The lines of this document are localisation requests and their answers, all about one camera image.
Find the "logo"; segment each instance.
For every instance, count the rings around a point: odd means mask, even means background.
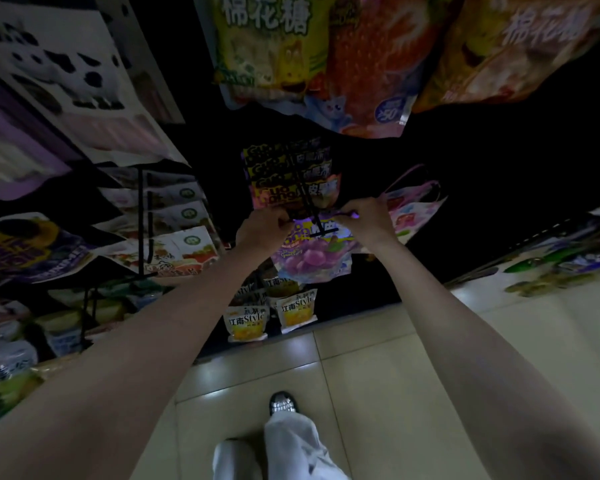
[[[198,216],[198,211],[196,209],[184,209],[182,211],[182,217],[185,219],[195,219]]]
[[[197,246],[200,244],[200,238],[197,235],[189,235],[184,238],[185,244]]]
[[[193,192],[192,189],[182,189],[180,191],[180,196],[184,198],[193,198],[196,196],[196,193]]]

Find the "pant leg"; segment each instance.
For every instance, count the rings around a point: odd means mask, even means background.
[[[348,480],[307,416],[278,411],[264,427],[270,480]]]
[[[252,448],[241,440],[225,440],[214,451],[214,480],[262,480]]]

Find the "forearm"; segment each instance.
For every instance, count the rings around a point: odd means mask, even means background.
[[[0,478],[128,478],[218,318],[259,264],[256,256],[230,252],[145,307],[3,418]]]
[[[427,355],[493,478],[555,473],[544,463],[545,455],[557,460],[555,450],[542,451],[549,447],[595,459],[588,463],[600,466],[599,442],[533,365],[399,242],[383,244],[376,256],[391,274]]]

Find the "yellow snack bag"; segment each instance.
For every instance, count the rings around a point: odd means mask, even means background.
[[[230,334],[229,342],[254,342],[267,338],[264,329],[269,321],[268,306],[228,306],[223,318]]]
[[[313,289],[288,298],[277,299],[272,303],[278,312],[282,333],[288,333],[318,320],[318,317],[313,314],[317,293],[318,290]]]
[[[294,100],[310,86],[320,90],[334,1],[211,0],[215,82],[253,88],[237,96],[257,100]]]
[[[600,37],[600,0],[465,0],[414,112],[524,99]]]

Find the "hand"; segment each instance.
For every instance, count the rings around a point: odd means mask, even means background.
[[[282,207],[254,210],[235,235],[236,249],[247,249],[262,259],[275,253],[294,228],[293,221]]]
[[[383,198],[360,198],[351,200],[342,208],[343,213],[355,211],[360,217],[336,216],[337,223],[350,229],[353,237],[372,253],[387,243],[395,243],[395,236],[389,210]]]

